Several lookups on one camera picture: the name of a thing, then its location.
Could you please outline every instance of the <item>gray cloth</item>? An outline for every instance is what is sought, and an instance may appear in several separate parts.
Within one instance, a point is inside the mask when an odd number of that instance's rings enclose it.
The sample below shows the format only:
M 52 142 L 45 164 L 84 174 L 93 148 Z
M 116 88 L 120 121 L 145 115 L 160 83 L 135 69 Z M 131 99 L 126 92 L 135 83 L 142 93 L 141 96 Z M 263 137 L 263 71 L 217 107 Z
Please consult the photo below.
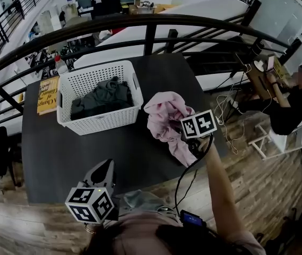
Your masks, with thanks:
M 93 92 L 73 100 L 71 120 L 117 111 L 133 106 L 127 82 L 119 84 L 117 76 L 98 83 Z
M 156 212 L 181 224 L 175 211 L 159 197 L 141 190 L 132 191 L 124 195 L 120 214 L 124 215 L 134 211 Z

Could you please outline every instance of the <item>white chair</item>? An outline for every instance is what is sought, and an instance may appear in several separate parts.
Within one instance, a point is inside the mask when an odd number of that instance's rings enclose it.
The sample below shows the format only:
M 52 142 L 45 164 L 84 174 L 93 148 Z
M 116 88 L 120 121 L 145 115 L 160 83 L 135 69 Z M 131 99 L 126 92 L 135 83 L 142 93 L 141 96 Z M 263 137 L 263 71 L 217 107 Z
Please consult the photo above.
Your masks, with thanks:
M 270 158 L 273 158 L 273 157 L 277 157 L 277 156 L 280 156 L 280 155 L 283 155 L 283 154 L 286 154 L 286 153 L 289 153 L 289 152 L 292 152 L 292 151 L 295 151 L 295 150 L 298 150 L 298 149 L 302 148 L 302 125 L 297 127 L 293 131 L 293 132 L 297 133 L 296 143 L 295 143 L 295 146 L 293 148 L 288 148 L 288 149 L 286 148 L 288 136 L 278 135 L 278 134 L 274 133 L 272 129 L 270 129 L 269 132 L 267 133 L 263 129 L 263 127 L 261 126 L 260 123 L 258 125 L 256 125 L 256 128 L 260 129 L 261 132 L 263 133 L 263 135 L 261 137 L 255 139 L 255 140 L 252 140 L 248 144 L 252 145 L 259 152 L 259 154 L 261 154 L 263 160 L 270 159 Z M 273 155 L 273 156 L 267 156 L 262 151 L 262 148 L 263 148 L 266 141 L 273 142 L 276 145 L 276 147 L 278 148 L 280 153 L 276 154 L 276 155 Z

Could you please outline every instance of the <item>pink cloth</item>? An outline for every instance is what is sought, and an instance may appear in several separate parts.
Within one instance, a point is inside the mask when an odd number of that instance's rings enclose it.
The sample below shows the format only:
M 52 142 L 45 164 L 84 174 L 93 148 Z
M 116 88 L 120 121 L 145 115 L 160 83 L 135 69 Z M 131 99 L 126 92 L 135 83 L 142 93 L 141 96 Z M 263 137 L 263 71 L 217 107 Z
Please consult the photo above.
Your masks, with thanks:
M 189 151 L 187 143 L 181 140 L 181 134 L 170 126 L 170 121 L 180 121 L 194 114 L 194 110 L 185 105 L 185 101 L 179 94 L 172 91 L 158 92 L 145 105 L 144 111 L 150 114 L 147 128 L 153 137 L 168 143 L 173 156 L 186 167 L 197 160 Z

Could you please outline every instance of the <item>computer monitor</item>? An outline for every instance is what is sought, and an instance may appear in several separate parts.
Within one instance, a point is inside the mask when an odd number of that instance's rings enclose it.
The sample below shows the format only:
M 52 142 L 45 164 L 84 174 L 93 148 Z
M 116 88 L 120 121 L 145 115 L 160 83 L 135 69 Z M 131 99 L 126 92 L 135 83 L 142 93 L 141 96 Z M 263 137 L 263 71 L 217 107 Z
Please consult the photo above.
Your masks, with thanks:
M 274 65 L 274 55 L 271 55 L 271 56 L 269 56 L 269 59 L 268 59 L 267 71 L 271 71 L 273 69 L 273 65 Z

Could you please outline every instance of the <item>person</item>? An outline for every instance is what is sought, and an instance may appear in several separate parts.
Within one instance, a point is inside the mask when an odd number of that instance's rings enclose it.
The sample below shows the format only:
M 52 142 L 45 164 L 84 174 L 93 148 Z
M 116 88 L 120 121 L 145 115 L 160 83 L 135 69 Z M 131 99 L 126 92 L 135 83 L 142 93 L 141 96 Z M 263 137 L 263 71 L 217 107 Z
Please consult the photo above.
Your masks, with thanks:
M 64 27 L 65 24 L 66 24 L 66 18 L 65 18 L 65 12 L 64 11 L 60 12 L 59 21 L 60 21 L 61 26 Z
M 14 5 L 16 11 L 18 13 L 20 13 L 23 17 L 24 14 L 23 14 L 22 5 L 21 5 L 20 1 L 17 1 L 17 0 L 11 0 L 11 1 L 12 1 L 12 4 Z
M 125 195 L 125 201 L 137 209 L 120 216 L 115 224 L 109 221 L 107 226 L 98 227 L 82 254 L 265 255 L 237 212 L 231 183 L 213 143 L 204 161 L 217 232 L 183 226 L 175 212 L 159 198 L 139 190 Z
M 255 99 L 238 103 L 231 99 L 230 103 L 241 113 L 258 110 L 268 114 L 272 130 L 279 135 L 289 135 L 302 122 L 302 65 L 298 68 L 298 72 L 293 74 L 295 86 L 290 89 L 288 98 L 283 96 L 272 73 L 268 74 L 268 80 L 273 85 L 277 101 Z
M 28 33 L 29 41 L 35 39 L 37 35 L 38 35 L 38 33 L 36 33 L 36 32 L 34 31 L 34 28 L 32 28 L 32 29 L 30 30 L 30 32 Z

